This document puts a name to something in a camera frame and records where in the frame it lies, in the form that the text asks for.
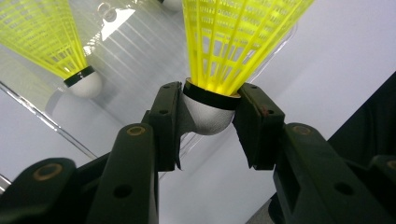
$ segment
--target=bolt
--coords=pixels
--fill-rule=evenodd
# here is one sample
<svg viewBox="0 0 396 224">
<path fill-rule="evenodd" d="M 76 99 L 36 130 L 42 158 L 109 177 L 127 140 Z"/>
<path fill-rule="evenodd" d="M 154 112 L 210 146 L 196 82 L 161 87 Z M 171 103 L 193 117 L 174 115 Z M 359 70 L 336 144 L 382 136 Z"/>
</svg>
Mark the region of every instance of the bolt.
<svg viewBox="0 0 396 224">
<path fill-rule="evenodd" d="M 140 126 L 135 126 L 135 127 L 128 129 L 126 132 L 131 136 L 137 136 L 137 135 L 144 133 L 145 131 L 146 131 L 145 128 L 140 127 Z"/>
<path fill-rule="evenodd" d="M 33 173 L 33 178 L 37 181 L 48 180 L 62 172 L 62 165 L 58 163 L 50 163 L 41 166 Z"/>
<path fill-rule="evenodd" d="M 396 170 L 396 161 L 388 161 L 388 162 L 387 162 L 387 166 L 388 166 L 390 169 Z"/>
<path fill-rule="evenodd" d="M 299 133 L 299 134 L 303 134 L 303 135 L 309 135 L 309 134 L 311 134 L 311 130 L 310 130 L 309 128 L 305 127 L 305 126 L 297 125 L 297 126 L 294 126 L 294 127 L 293 127 L 293 130 L 294 130 L 295 132 L 297 132 L 297 133 Z"/>
</svg>

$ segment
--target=white surface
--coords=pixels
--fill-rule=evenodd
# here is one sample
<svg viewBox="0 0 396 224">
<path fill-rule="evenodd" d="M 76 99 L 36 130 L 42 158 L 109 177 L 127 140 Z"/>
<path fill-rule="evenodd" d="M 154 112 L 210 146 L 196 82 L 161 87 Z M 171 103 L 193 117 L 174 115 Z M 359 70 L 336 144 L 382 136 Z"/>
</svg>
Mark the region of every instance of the white surface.
<svg viewBox="0 0 396 224">
<path fill-rule="evenodd" d="M 64 94 L 51 115 L 100 154 L 112 145 L 119 126 L 140 121 L 162 84 L 184 80 L 188 70 L 180 14 L 144 1 L 128 23 L 101 42 L 96 38 L 100 20 L 90 17 L 94 2 L 71 1 L 81 39 L 92 50 L 88 61 L 103 75 L 104 89 L 85 102 Z M 284 110 L 287 122 L 304 122 L 328 138 L 396 70 L 395 24 L 395 1 L 318 0 L 254 83 Z M 10 179 L 30 161 L 64 155 L 69 148 L 21 106 L 17 113 L 13 104 L 0 104 L 0 173 Z M 34 131 L 22 141 L 26 126 Z M 67 153 L 86 160 L 75 149 Z M 162 224 L 245 223 L 275 191 L 271 172 L 248 169 L 233 128 L 204 137 L 182 168 L 161 183 Z"/>
<path fill-rule="evenodd" d="M 29 110 L 0 91 L 0 174 L 9 180 L 47 158 L 65 157 L 77 166 L 89 161 Z"/>
</svg>

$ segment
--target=shuttlecock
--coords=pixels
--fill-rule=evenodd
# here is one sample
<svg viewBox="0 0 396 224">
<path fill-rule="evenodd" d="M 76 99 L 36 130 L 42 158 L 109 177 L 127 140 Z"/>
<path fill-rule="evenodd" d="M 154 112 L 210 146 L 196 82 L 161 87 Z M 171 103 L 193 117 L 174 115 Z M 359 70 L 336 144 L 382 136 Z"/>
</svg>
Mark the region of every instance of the shuttlecock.
<svg viewBox="0 0 396 224">
<path fill-rule="evenodd" d="M 77 96 L 92 98 L 102 89 L 102 79 L 87 64 L 67 1 L 1 1 L 0 43 L 61 77 Z"/>
<path fill-rule="evenodd" d="M 209 105 L 199 94 L 191 98 L 191 95 L 184 92 L 184 97 L 196 102 L 186 104 L 196 126 L 207 129 L 214 124 L 214 120 L 228 122 L 221 125 L 228 126 L 237 104 L 225 102 L 234 102 L 238 98 L 239 88 L 312 2 L 313 0 L 183 0 L 191 70 L 191 80 L 186 83 L 201 89 L 201 92 L 221 96 L 223 102 Z M 225 109 L 229 113 L 224 113 L 224 103 L 234 105 Z M 210 112 L 201 109 L 197 113 L 194 110 L 198 104 L 209 106 L 207 111 Z"/>
</svg>

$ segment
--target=black shuttlecock band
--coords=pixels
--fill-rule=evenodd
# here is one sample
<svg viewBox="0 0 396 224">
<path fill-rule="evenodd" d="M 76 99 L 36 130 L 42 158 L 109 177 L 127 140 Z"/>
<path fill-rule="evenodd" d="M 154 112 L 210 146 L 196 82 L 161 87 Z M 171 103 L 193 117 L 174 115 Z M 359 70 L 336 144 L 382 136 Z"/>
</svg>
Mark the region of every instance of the black shuttlecock band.
<svg viewBox="0 0 396 224">
<path fill-rule="evenodd" d="M 183 93 L 192 100 L 223 110 L 235 110 L 240 102 L 239 95 L 225 96 L 213 91 L 206 91 L 191 84 L 189 79 L 187 79 L 184 84 Z"/>
<path fill-rule="evenodd" d="M 74 84 L 78 83 L 80 80 L 82 80 L 84 77 L 89 76 L 91 73 L 93 73 L 95 70 L 91 66 L 88 66 L 81 71 L 75 73 L 73 76 L 67 78 L 64 81 L 64 84 L 66 84 L 67 87 L 71 87 Z"/>
</svg>

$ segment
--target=black plastic part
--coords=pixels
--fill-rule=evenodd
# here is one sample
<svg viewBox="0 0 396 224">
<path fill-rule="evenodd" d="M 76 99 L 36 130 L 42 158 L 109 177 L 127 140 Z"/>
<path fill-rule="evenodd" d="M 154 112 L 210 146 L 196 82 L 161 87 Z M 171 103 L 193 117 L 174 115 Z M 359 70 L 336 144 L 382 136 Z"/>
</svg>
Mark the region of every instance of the black plastic part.
<svg viewBox="0 0 396 224">
<path fill-rule="evenodd" d="M 375 156 L 368 169 L 355 162 L 348 161 L 347 164 L 382 206 L 396 218 L 396 157 Z"/>
<path fill-rule="evenodd" d="M 24 170 L 0 197 L 0 223 L 76 223 L 78 179 L 69 159 L 47 159 Z"/>
<path fill-rule="evenodd" d="M 255 85 L 245 83 L 238 93 L 241 101 L 235 110 L 233 126 L 248 165 L 256 170 L 272 170 L 285 114 Z"/>
<path fill-rule="evenodd" d="M 376 155 L 396 155 L 396 72 L 328 140 L 343 158 L 368 167 Z"/>
<path fill-rule="evenodd" d="M 206 91 L 189 81 L 186 81 L 184 84 L 183 93 L 192 100 L 223 110 L 235 110 L 240 101 L 239 97 L 225 96 L 212 91 Z"/>
<path fill-rule="evenodd" d="M 286 224 L 276 193 L 271 197 L 271 202 L 268 205 L 268 215 L 275 224 Z"/>
<path fill-rule="evenodd" d="M 71 87 L 74 84 L 78 83 L 80 80 L 82 80 L 84 77 L 89 76 L 91 73 L 93 73 L 95 70 L 93 70 L 93 68 L 91 66 L 88 66 L 84 69 L 82 69 L 81 71 L 75 73 L 73 76 L 67 78 L 64 81 L 64 84 L 67 87 Z"/>
<path fill-rule="evenodd" d="M 155 146 L 144 123 L 122 128 L 110 152 L 86 223 L 157 224 Z"/>
<path fill-rule="evenodd" d="M 395 223 L 314 128 L 285 126 L 274 180 L 286 223 Z"/>
<path fill-rule="evenodd" d="M 158 171 L 175 170 L 180 167 L 180 138 L 177 137 L 177 101 L 181 83 L 172 82 L 160 87 L 152 108 L 143 118 L 154 129 Z"/>
<path fill-rule="evenodd" d="M 84 221 L 90 211 L 93 197 L 100 183 L 100 178 L 105 170 L 109 153 L 78 167 L 78 181 L 80 187 L 80 209 L 78 216 Z"/>
</svg>

